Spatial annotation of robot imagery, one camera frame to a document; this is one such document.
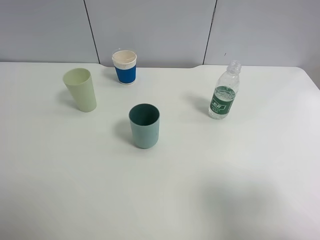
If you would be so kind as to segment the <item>teal plastic cup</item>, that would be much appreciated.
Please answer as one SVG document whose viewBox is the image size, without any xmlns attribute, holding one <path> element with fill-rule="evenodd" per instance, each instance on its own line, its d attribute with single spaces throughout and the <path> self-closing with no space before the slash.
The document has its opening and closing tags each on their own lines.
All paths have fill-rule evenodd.
<svg viewBox="0 0 320 240">
<path fill-rule="evenodd" d="M 135 105 L 128 114 L 132 137 L 141 149 L 153 147 L 159 139 L 160 111 L 148 103 Z"/>
</svg>

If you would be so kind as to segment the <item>clear green-label water bottle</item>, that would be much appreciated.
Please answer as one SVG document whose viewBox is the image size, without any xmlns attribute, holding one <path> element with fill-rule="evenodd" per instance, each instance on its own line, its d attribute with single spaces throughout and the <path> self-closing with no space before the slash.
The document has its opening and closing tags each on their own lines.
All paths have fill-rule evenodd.
<svg viewBox="0 0 320 240">
<path fill-rule="evenodd" d="M 222 120 L 229 114 L 239 91 L 241 68 L 238 60 L 232 60 L 218 79 L 208 108 L 212 119 Z"/>
</svg>

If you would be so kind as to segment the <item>blue white paper cup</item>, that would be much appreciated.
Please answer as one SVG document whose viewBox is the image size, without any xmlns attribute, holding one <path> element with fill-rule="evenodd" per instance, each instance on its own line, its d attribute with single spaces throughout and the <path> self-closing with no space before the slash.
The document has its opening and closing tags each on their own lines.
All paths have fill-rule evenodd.
<svg viewBox="0 0 320 240">
<path fill-rule="evenodd" d="M 137 54 L 128 49 L 117 49 L 112 61 L 121 84 L 130 85 L 136 80 Z"/>
</svg>

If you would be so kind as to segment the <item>light green plastic cup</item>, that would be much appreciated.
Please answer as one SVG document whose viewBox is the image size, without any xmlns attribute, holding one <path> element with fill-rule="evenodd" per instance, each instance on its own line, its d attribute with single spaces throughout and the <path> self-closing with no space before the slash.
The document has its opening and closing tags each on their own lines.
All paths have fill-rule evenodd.
<svg viewBox="0 0 320 240">
<path fill-rule="evenodd" d="M 89 70 L 71 69 L 64 74 L 62 80 L 80 111 L 88 113 L 96 109 L 97 101 Z"/>
</svg>

